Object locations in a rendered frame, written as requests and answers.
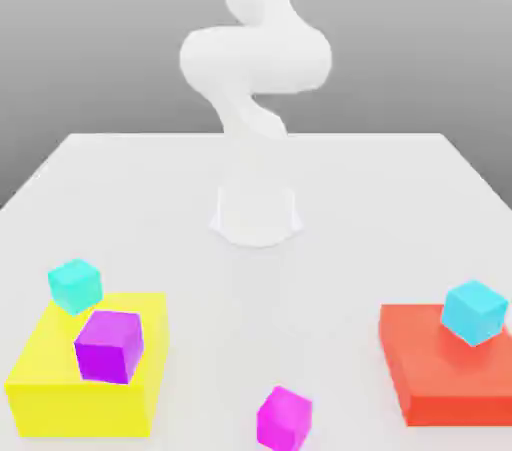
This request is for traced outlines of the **small turquoise cube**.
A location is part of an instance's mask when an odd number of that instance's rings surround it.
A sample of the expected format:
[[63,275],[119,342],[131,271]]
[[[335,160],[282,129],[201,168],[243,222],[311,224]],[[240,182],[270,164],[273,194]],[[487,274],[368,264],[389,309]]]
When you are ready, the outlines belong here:
[[103,299],[100,271],[82,259],[73,259],[48,273],[54,302],[76,316]]

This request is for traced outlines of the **small purple cube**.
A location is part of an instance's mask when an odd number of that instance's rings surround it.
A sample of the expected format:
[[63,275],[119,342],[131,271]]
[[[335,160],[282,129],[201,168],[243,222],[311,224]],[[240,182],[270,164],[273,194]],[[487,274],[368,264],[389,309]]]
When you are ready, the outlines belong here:
[[138,313],[95,310],[74,341],[81,378],[130,383],[144,351]]

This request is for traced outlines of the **small magenta cube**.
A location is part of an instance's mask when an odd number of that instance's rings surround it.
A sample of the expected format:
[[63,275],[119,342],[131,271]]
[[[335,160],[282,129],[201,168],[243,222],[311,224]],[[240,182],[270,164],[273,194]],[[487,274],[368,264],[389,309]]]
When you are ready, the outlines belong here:
[[312,426],[313,403],[276,386],[257,412],[257,441],[272,451],[299,451]]

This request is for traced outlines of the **small sky blue cube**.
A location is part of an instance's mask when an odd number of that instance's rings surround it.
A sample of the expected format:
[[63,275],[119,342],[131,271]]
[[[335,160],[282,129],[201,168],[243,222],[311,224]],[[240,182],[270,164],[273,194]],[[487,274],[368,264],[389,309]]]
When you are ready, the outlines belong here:
[[470,280],[447,292],[441,323],[475,347],[502,332],[508,306],[504,296],[477,280]]

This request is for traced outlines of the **large orange box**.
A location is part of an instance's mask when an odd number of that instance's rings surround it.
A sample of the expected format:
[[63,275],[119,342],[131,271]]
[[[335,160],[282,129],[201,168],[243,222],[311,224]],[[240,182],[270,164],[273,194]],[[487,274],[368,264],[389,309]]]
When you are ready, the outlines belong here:
[[383,304],[378,335],[405,423],[512,427],[512,334],[472,347],[440,304]]

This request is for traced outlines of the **large yellow box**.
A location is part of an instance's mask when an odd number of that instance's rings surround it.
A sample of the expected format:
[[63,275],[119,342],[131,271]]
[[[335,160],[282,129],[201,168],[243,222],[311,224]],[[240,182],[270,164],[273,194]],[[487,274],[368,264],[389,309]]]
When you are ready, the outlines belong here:
[[[74,341],[94,311],[136,313],[141,318],[144,352],[127,384],[81,378]],[[51,301],[5,381],[19,435],[148,437],[169,341],[163,292],[108,293],[76,316]]]

